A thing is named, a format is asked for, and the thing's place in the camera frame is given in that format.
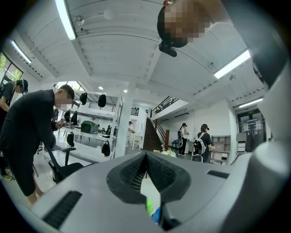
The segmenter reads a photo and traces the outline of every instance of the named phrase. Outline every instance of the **black chair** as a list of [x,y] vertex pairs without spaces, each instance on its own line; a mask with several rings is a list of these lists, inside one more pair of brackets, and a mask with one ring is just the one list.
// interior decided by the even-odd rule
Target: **black chair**
[[45,145],[45,147],[46,147],[46,149],[50,155],[50,159],[53,163],[53,164],[51,164],[51,162],[49,162],[49,166],[51,167],[51,169],[53,170],[53,173],[54,173],[54,178],[53,178],[54,182],[59,183],[62,180],[64,180],[65,178],[67,178],[69,175],[73,174],[74,172],[76,172],[79,169],[84,167],[82,164],[80,164],[78,162],[75,162],[75,163],[68,165],[70,151],[74,151],[76,148],[69,147],[69,148],[62,150],[63,152],[65,152],[65,165],[63,167],[61,167],[57,163],[55,156],[54,156],[53,152],[51,151],[51,149],[46,145]]

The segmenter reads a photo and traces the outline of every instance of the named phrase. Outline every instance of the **flowers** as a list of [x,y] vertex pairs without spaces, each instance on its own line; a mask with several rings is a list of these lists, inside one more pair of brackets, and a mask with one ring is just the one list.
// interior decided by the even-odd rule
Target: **flowers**
[[161,153],[163,155],[168,155],[168,156],[172,156],[172,157],[175,157],[176,158],[176,153],[173,152],[172,150],[167,150],[165,149],[165,146],[164,145],[161,145],[162,146],[162,151],[158,151],[158,150],[154,150],[154,152],[156,153]]

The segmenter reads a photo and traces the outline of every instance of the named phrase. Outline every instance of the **staircase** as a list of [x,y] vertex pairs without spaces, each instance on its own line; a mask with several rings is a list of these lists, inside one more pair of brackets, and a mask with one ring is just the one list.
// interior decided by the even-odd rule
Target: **staircase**
[[162,150],[161,141],[157,135],[151,120],[147,118],[145,125],[145,139],[143,150],[153,151],[153,150]]

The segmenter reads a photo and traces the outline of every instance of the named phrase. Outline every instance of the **doorway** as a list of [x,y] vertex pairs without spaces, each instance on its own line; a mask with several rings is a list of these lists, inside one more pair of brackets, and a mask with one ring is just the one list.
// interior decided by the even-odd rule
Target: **doorway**
[[259,109],[237,115],[240,133],[245,132],[249,138],[250,152],[266,141],[266,121]]

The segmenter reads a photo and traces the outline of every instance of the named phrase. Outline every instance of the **black shorts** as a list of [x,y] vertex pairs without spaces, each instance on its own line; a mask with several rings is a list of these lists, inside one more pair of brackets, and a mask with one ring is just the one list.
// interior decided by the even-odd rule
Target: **black shorts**
[[33,156],[15,154],[2,150],[4,158],[11,169],[19,187],[25,196],[31,195],[35,191],[35,181],[33,179]]

